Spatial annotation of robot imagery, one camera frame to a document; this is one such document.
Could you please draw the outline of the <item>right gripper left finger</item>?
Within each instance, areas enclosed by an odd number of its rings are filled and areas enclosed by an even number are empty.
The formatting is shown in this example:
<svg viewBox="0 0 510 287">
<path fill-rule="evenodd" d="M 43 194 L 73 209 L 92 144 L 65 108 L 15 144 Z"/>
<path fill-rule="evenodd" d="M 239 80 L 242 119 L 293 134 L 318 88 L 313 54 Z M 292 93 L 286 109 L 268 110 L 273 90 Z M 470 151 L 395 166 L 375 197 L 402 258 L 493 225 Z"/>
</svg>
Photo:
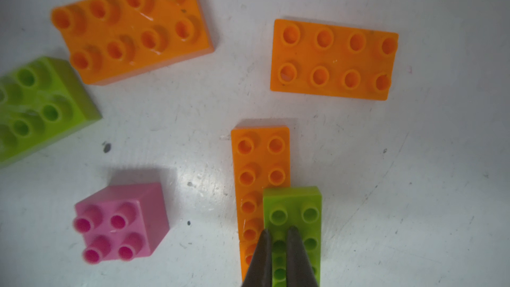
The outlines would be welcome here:
<svg viewBox="0 0 510 287">
<path fill-rule="evenodd" d="M 261 232 L 241 287 L 272 287 L 272 236 L 268 229 Z"/>
</svg>

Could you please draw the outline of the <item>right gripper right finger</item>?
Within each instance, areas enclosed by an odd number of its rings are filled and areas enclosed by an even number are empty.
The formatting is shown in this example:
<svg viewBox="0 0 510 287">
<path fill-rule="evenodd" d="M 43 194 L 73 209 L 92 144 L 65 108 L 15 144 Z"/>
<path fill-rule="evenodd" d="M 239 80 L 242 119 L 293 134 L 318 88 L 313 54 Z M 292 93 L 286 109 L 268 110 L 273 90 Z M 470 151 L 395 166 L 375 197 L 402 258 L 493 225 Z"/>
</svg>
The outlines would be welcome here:
<svg viewBox="0 0 510 287">
<path fill-rule="evenodd" d="M 291 226 L 286 236 L 286 281 L 288 287 L 318 287 L 298 228 Z"/>
</svg>

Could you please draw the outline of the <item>orange lego brick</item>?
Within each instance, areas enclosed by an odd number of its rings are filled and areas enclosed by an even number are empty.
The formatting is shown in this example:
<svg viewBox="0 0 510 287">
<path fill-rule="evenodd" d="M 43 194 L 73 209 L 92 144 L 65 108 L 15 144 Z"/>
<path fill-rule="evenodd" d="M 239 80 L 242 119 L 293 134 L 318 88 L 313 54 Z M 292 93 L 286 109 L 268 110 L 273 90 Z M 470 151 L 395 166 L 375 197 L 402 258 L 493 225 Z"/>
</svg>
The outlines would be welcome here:
<svg viewBox="0 0 510 287">
<path fill-rule="evenodd" d="M 364 100 L 386 100 L 399 35 L 277 19 L 270 89 Z"/>
<path fill-rule="evenodd" d="M 50 15 L 87 85 L 212 53 L 199 0 L 82 0 Z"/>
<path fill-rule="evenodd" d="M 231 131 L 240 266 L 245 278 L 264 230 L 263 191 L 289 187 L 290 129 L 286 126 Z"/>
</svg>

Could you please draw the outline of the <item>green lego brick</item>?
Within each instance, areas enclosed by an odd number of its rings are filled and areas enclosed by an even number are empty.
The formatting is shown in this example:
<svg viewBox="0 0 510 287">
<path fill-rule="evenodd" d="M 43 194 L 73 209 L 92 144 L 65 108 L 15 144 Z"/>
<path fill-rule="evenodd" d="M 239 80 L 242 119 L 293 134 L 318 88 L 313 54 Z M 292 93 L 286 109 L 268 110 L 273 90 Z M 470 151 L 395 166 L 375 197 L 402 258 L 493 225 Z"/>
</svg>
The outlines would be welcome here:
<svg viewBox="0 0 510 287">
<path fill-rule="evenodd" d="M 35 59 L 1 77 L 1 166 L 101 118 L 68 61 Z"/>
<path fill-rule="evenodd" d="M 316 186 L 274 187 L 263 193 L 264 227 L 272 236 L 272 285 L 286 286 L 287 231 L 297 227 L 320 281 L 322 194 Z"/>
</svg>

